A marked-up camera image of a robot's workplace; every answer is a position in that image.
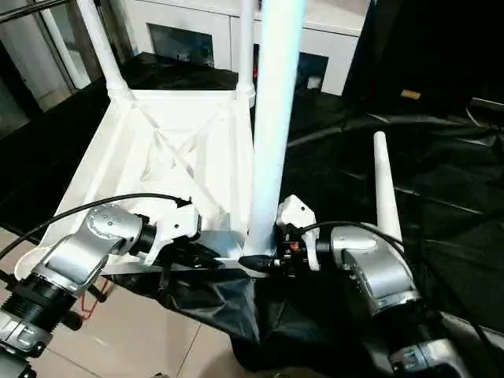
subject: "white cabinet shelf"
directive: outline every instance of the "white cabinet shelf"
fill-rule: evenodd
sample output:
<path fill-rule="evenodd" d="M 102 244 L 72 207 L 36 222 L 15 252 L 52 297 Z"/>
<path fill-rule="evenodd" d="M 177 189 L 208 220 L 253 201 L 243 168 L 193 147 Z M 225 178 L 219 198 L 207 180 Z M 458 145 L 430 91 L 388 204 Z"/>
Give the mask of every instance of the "white cabinet shelf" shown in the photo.
<path fill-rule="evenodd" d="M 239 16 L 239 0 L 148 0 L 205 12 Z M 304 28 L 359 36 L 369 0 L 306 0 Z M 261 12 L 256 12 L 261 20 Z"/>
<path fill-rule="evenodd" d="M 151 35 L 150 25 L 202 33 L 211 36 L 209 50 L 213 56 L 209 61 L 213 66 L 238 72 L 240 0 L 125 1 L 132 38 L 139 52 L 163 54 L 154 45 L 156 38 Z M 369 0 L 306 0 L 301 51 L 328 59 L 323 92 L 333 95 L 343 92 L 368 4 Z M 260 43 L 260 36 L 261 12 L 257 11 L 254 43 Z M 165 45 L 165 49 L 178 50 L 177 43 Z"/>

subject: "white tube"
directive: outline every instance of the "white tube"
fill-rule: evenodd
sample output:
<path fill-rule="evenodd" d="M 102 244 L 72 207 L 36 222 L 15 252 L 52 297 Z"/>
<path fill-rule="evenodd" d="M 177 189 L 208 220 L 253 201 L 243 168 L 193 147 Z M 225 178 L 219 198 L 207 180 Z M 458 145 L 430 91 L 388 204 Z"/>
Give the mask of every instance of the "white tube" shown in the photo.
<path fill-rule="evenodd" d="M 123 76 L 120 74 L 93 0 L 77 0 L 77 5 L 79 6 L 87 32 L 93 43 L 94 51 L 105 75 L 109 97 L 130 96 L 131 92 Z"/>
<path fill-rule="evenodd" d="M 254 69 L 254 12 L 257 0 L 241 0 L 239 25 L 239 74 L 236 91 L 249 98 L 250 107 L 255 103 L 255 88 L 252 77 Z"/>
<path fill-rule="evenodd" d="M 61 35 L 59 28 L 57 27 L 53 14 L 49 9 L 43 10 L 40 14 L 46 22 L 47 30 L 49 30 L 50 36 L 53 38 L 54 45 L 56 46 L 58 53 L 60 53 L 63 63 L 65 63 L 65 67 L 69 72 L 72 82 L 77 89 L 86 87 L 90 83 L 89 78 L 82 76 L 77 70 L 75 63 L 70 56 L 69 49 L 65 45 L 63 36 Z"/>
<path fill-rule="evenodd" d="M 387 138 L 383 132 L 377 132 L 373 140 L 378 228 L 386 234 L 402 240 L 401 225 L 395 204 L 391 163 L 388 160 Z"/>
<path fill-rule="evenodd" d="M 263 6 L 252 208 L 244 254 L 274 251 L 272 231 L 284 170 L 305 7 L 305 0 L 273 0 Z"/>

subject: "beige floor tile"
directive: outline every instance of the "beige floor tile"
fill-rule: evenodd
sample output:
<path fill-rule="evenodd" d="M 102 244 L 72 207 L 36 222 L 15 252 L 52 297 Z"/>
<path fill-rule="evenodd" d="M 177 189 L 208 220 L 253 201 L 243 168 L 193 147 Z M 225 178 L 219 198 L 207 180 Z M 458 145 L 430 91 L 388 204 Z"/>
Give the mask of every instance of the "beige floor tile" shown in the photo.
<path fill-rule="evenodd" d="M 31 368 L 36 371 L 37 378 L 96 378 L 97 376 L 79 366 L 67 361 L 61 356 L 46 350 L 41 358 L 31 360 Z"/>
<path fill-rule="evenodd" d="M 12 232 L 8 232 L 7 230 L 0 228 L 0 250 L 9 245 L 14 239 L 16 235 Z M 4 270 L 7 273 L 14 273 L 14 266 L 16 265 L 17 260 L 29 250 L 34 247 L 30 242 L 24 242 L 17 246 L 10 254 L 5 256 L 2 260 L 0 260 L 0 269 Z M 4 290 L 5 284 L 3 282 L 0 283 L 0 304 L 3 303 L 9 296 L 10 293 Z"/>
<path fill-rule="evenodd" d="M 249 378 L 255 375 L 236 361 L 229 337 L 202 325 L 178 378 Z"/>
<path fill-rule="evenodd" d="M 198 326 L 118 287 L 80 331 L 59 326 L 50 349 L 102 378 L 176 376 Z"/>

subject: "white cabinet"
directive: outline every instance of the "white cabinet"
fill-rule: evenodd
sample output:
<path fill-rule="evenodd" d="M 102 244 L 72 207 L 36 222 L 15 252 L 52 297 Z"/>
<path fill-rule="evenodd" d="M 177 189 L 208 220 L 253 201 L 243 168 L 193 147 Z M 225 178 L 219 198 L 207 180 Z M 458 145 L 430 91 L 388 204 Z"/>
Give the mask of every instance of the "white cabinet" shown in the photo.
<path fill-rule="evenodd" d="M 209 40 L 213 67 L 231 69 L 229 16 L 153 2 L 125 1 L 133 42 L 138 52 L 159 54 L 163 49 L 176 49 L 181 44 L 180 39 L 184 37 L 181 31 L 195 32 L 200 34 L 203 40 L 205 37 Z M 166 31 L 164 42 L 163 27 Z M 181 48 L 178 51 L 182 60 L 185 60 L 184 55 L 188 53 Z"/>
<path fill-rule="evenodd" d="M 238 72 L 239 0 L 124 1 L 131 25 L 130 37 L 138 52 Z M 322 91 L 340 95 L 364 24 L 368 0 L 307 0 L 306 4 L 301 52 L 312 55 L 306 60 L 310 66 L 323 67 L 315 70 L 321 71 L 315 76 L 323 76 Z M 254 43 L 260 41 L 261 12 L 257 11 Z M 202 53 L 196 54 L 195 46 L 203 46 Z"/>
<path fill-rule="evenodd" d="M 261 41 L 261 22 L 254 22 L 254 43 Z M 301 52 L 328 58 L 322 91 L 333 95 L 343 92 L 358 37 L 303 28 Z M 231 17 L 232 71 L 239 68 L 239 18 Z"/>

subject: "black cable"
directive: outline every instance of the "black cable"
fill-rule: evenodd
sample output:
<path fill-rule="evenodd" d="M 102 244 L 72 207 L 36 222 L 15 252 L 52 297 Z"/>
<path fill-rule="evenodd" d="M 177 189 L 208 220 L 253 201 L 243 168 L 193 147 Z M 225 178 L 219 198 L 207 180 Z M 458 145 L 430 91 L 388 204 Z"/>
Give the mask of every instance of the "black cable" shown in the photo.
<path fill-rule="evenodd" d="M 399 240 L 395 238 L 394 236 L 388 235 L 373 226 L 359 223 L 359 222 L 350 222 L 350 221 L 344 221 L 344 220 L 333 220 L 333 221 L 325 221 L 325 222 L 320 222 L 316 224 L 311 224 L 310 226 L 306 226 L 304 228 L 300 228 L 299 231 L 301 232 L 301 235 L 304 234 L 307 231 L 313 230 L 314 228 L 320 228 L 324 226 L 332 226 L 332 227 L 342 227 L 342 226 L 354 226 L 357 228 L 363 228 L 375 235 L 378 235 L 381 239 L 385 240 L 387 243 L 389 243 L 392 248 L 397 250 L 402 256 L 404 256 L 404 252 L 399 246 L 404 246 L 404 243 L 402 240 Z M 448 284 L 448 282 L 445 281 L 443 278 L 443 275 L 431 264 L 431 262 L 425 258 L 422 254 L 420 254 L 420 260 L 421 262 L 425 265 L 425 267 L 432 273 L 432 275 L 438 280 L 438 282 L 443 286 L 445 291 L 452 297 L 452 299 L 455 301 L 456 305 L 459 307 L 459 309 L 463 313 L 463 317 L 471 324 L 471 327 L 474 328 L 474 331 L 480 338 L 482 344 L 484 345 L 484 348 L 487 350 L 488 354 L 491 356 L 491 358 L 494 360 L 495 365 L 498 368 L 498 371 L 500 373 L 500 376 L 504 377 L 504 367 L 502 367 L 501 360 L 499 356 L 497 355 L 497 352 L 495 348 L 493 347 L 493 344 L 490 342 L 488 339 L 487 335 L 484 333 L 483 329 L 479 325 L 478 322 L 474 321 L 474 316 L 472 315 L 471 311 L 467 308 L 467 306 L 464 304 L 464 302 L 461 300 L 460 296 L 454 291 L 454 289 Z"/>
<path fill-rule="evenodd" d="M 105 205 L 106 203 L 111 203 L 115 201 L 120 201 L 123 199 L 130 199 L 130 198 L 161 198 L 161 199 L 169 199 L 171 201 L 174 201 L 177 206 L 185 206 L 189 205 L 191 201 L 186 201 L 185 199 L 178 198 L 172 195 L 163 195 L 161 193 L 132 193 L 130 195 L 116 195 L 114 197 L 108 197 L 104 199 L 100 199 L 98 201 L 90 202 L 85 205 L 77 206 L 73 209 L 67 210 L 61 214 L 58 214 L 55 217 L 50 218 L 49 220 L 46 220 L 45 222 L 41 223 L 37 227 L 33 228 L 32 230 L 24 233 L 23 235 L 19 236 L 16 240 L 14 240 L 12 243 L 10 243 L 8 246 L 6 246 L 2 251 L 0 251 L 0 260 L 2 260 L 11 250 L 19 246 L 23 241 L 28 239 L 30 236 L 34 235 L 35 233 L 43 230 L 45 227 L 48 225 L 59 221 L 60 219 L 63 219 L 65 217 L 68 217 L 70 215 L 73 215 L 75 213 L 78 213 L 80 211 L 90 209 L 91 207 L 95 206 L 100 206 L 100 205 Z"/>

